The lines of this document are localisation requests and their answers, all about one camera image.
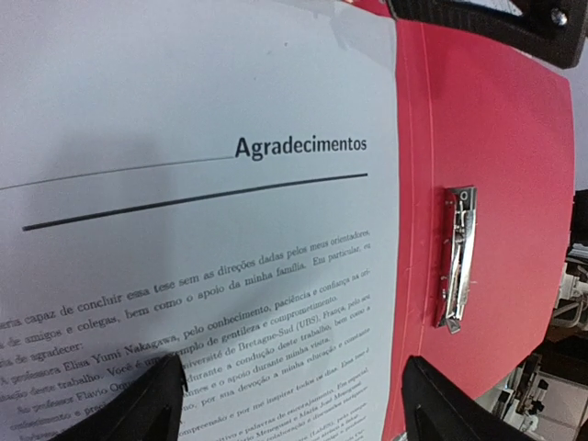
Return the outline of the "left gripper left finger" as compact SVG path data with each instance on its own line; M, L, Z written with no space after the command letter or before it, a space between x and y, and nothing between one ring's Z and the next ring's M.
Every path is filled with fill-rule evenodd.
M163 356L106 406L54 441L178 439L187 379L179 356Z

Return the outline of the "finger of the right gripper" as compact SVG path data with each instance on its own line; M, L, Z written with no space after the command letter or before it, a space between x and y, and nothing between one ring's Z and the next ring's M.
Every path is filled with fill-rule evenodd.
M578 65L587 39L585 1L515 1L511 12L471 1L389 1L396 19L467 31L560 69Z

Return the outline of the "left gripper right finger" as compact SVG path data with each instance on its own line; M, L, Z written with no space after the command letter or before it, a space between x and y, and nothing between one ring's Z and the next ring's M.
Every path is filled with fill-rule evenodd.
M401 378L409 440L527 440L487 412L423 356L410 356Z

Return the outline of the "printed white paper sheets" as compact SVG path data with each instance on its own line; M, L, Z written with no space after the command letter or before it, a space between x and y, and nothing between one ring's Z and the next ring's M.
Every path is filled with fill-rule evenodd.
M342 1L1 4L1 437L161 357L183 440L379 440L394 21Z

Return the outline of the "red file folder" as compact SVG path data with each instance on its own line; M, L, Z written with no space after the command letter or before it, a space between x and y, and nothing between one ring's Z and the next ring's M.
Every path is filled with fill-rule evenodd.
M528 356L548 326L569 241L574 134L568 82L528 55L467 31L391 26L400 138L400 243L391 384L382 433L406 439L401 378L423 356L472 400ZM478 189L461 330L435 326L446 188Z

